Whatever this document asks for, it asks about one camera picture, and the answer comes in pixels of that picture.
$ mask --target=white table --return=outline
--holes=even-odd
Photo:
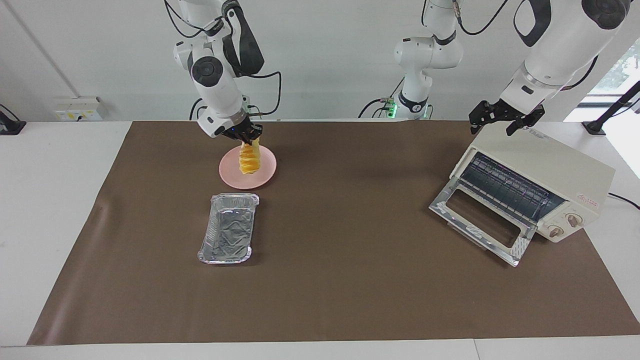
[[[32,123],[0,138],[0,359],[640,359],[640,336],[22,347],[130,125]],[[580,124],[536,128],[614,167],[612,192],[640,199],[640,179],[606,138]],[[586,230],[640,318],[640,212],[607,199]]]

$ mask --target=pink plate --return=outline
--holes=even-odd
[[[243,175],[240,171],[240,146],[229,150],[220,160],[220,178],[238,190],[249,190],[266,184],[276,172],[276,157],[264,146],[260,146],[260,170]]]

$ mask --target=brown tablecloth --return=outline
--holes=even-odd
[[[253,256],[212,266],[196,253],[237,144],[134,123],[29,344],[640,334],[584,231],[512,268],[428,210],[468,124],[264,128],[278,170],[253,191]]]

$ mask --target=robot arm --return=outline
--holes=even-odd
[[[424,115],[433,80],[426,69],[451,69],[462,60],[456,38],[456,16],[451,0],[429,0],[422,23],[432,37],[411,37],[396,45],[396,62],[404,70],[404,85],[395,96],[396,117],[419,119]]]
[[[251,144],[262,126],[249,119],[234,78],[256,74],[264,59],[237,0],[179,0],[182,18],[203,35],[176,44],[178,64],[189,71],[207,109],[198,124],[210,137]]]
[[[469,114],[472,133],[496,121],[513,121],[507,134],[533,126],[542,102],[558,94],[618,33],[630,0],[529,0],[514,27],[531,52],[495,104],[480,102]]]

